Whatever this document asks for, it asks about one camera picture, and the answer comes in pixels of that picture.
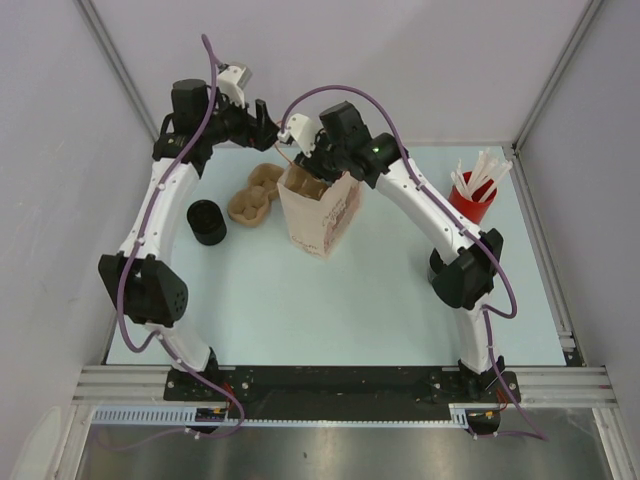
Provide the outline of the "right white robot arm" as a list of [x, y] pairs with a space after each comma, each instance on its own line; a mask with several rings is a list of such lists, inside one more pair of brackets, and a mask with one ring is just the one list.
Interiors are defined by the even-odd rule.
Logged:
[[504, 368], [487, 326], [502, 235], [465, 218], [419, 172], [397, 132], [372, 136], [349, 102], [325, 110], [318, 120], [291, 116], [280, 139], [299, 146], [295, 162], [314, 177], [333, 183], [350, 174], [392, 201], [431, 241], [429, 280], [455, 315], [462, 391], [473, 401], [486, 400]]

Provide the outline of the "beige paper takeout bag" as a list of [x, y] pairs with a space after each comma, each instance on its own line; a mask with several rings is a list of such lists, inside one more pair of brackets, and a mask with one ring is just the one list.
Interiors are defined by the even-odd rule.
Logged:
[[361, 184], [344, 173], [327, 185], [290, 161], [277, 188], [291, 242], [328, 259], [362, 204]]

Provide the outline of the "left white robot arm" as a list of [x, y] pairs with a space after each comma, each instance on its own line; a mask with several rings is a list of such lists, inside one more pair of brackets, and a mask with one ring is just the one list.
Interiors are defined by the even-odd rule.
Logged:
[[171, 267], [179, 215], [214, 146], [232, 142], [264, 152], [279, 127], [264, 100], [235, 103], [230, 88], [215, 82], [177, 81], [171, 102], [137, 218], [118, 251], [101, 256], [98, 272], [127, 348], [142, 353], [159, 343], [177, 370], [189, 372], [187, 389], [207, 400], [219, 392], [221, 374], [215, 352], [185, 318], [188, 287]]

